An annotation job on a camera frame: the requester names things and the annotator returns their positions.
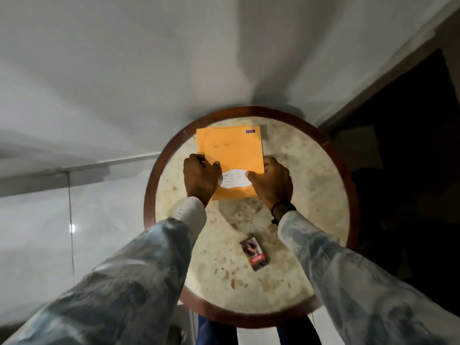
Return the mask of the person's left hand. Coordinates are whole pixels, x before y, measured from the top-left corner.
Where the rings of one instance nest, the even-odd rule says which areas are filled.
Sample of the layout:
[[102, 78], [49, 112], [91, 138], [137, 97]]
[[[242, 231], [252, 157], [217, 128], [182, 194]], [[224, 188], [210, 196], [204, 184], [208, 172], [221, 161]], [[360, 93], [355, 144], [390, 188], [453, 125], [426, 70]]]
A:
[[183, 165], [187, 197], [196, 197], [204, 207], [209, 204], [219, 180], [212, 177], [211, 165], [205, 156], [200, 154], [190, 154]]

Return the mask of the person's right hand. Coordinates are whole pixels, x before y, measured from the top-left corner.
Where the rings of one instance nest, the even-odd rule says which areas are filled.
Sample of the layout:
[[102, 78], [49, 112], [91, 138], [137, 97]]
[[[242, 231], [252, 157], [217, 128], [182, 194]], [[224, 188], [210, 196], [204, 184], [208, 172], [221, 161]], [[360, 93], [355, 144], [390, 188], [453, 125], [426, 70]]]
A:
[[271, 210], [279, 201], [291, 202], [293, 182], [288, 168], [279, 163], [275, 157], [264, 158], [265, 180], [260, 184], [252, 184], [257, 198]]

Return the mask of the orange paper envelope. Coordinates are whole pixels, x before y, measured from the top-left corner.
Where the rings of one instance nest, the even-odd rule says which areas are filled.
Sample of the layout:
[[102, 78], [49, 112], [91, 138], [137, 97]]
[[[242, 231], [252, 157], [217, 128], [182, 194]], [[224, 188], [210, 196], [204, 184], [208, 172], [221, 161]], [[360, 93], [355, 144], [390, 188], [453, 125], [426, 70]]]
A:
[[207, 127], [196, 130], [197, 150], [222, 174], [212, 201], [255, 198], [247, 172], [264, 173], [262, 137], [259, 126]]

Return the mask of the person's right forearm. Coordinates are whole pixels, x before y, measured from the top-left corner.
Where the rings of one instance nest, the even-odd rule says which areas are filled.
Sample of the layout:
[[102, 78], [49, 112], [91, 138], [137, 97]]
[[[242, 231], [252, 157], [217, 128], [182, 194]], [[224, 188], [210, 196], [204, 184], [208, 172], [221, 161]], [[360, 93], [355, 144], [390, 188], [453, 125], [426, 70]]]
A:
[[346, 345], [460, 345], [460, 317], [297, 211], [283, 215], [281, 241], [293, 252]]

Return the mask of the person's left forearm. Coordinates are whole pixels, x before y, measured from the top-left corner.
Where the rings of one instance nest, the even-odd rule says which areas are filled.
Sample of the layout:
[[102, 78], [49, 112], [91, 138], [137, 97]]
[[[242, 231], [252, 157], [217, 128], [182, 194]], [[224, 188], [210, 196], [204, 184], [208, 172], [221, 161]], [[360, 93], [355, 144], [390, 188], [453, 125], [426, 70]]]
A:
[[203, 203], [188, 197], [171, 217], [35, 313], [4, 345], [165, 345], [206, 220]]

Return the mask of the black wrist band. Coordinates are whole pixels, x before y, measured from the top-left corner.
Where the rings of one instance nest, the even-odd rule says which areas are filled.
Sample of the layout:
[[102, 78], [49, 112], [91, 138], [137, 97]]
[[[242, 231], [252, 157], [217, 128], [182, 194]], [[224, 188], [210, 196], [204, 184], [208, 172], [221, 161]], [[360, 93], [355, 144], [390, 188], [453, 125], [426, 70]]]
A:
[[286, 213], [296, 210], [296, 207], [290, 202], [279, 201], [275, 203], [270, 210], [270, 213], [272, 215], [272, 224], [279, 226], [281, 219]]

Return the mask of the round wooden rimmed marble table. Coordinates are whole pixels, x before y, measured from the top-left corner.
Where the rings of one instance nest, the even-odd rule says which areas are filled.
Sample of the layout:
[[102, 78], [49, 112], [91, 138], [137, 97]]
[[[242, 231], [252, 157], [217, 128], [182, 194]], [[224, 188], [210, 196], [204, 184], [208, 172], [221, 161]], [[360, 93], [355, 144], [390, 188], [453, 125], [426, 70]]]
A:
[[[148, 229], [186, 198], [182, 165], [196, 153], [196, 130], [260, 126], [265, 155], [290, 169], [297, 210], [342, 246], [358, 247], [356, 187], [332, 141], [305, 120], [264, 107], [238, 107], [199, 118], [165, 146], [144, 199]], [[313, 313], [321, 306], [295, 256], [279, 240], [272, 215], [256, 198], [211, 201], [207, 224], [193, 249], [180, 301], [197, 314], [241, 328], [266, 328]], [[269, 263], [253, 271], [240, 242], [254, 236]]]

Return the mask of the small red black card box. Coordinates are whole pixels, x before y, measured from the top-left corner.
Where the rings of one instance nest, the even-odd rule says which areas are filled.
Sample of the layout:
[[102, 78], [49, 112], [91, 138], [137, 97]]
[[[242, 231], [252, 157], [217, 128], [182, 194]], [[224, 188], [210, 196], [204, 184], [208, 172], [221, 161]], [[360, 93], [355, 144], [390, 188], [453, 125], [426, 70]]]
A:
[[241, 241], [240, 246], [253, 271], [256, 272], [268, 265], [269, 261], [254, 236]]

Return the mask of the person's blue trouser legs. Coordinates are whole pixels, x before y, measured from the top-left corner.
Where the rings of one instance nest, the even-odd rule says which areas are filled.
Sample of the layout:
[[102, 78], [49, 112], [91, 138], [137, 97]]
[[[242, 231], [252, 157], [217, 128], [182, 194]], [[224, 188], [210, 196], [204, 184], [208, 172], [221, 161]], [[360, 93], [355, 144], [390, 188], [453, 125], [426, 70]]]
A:
[[195, 345], [322, 345], [308, 316], [278, 327], [243, 329], [198, 316]]

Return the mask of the dark doorway frame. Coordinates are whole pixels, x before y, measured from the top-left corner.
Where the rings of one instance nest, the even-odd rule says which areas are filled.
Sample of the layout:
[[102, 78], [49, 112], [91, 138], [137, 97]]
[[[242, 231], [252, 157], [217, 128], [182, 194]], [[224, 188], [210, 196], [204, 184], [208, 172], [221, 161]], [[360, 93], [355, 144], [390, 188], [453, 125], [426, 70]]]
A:
[[357, 188], [355, 251], [460, 317], [460, 8], [395, 74], [322, 128]]

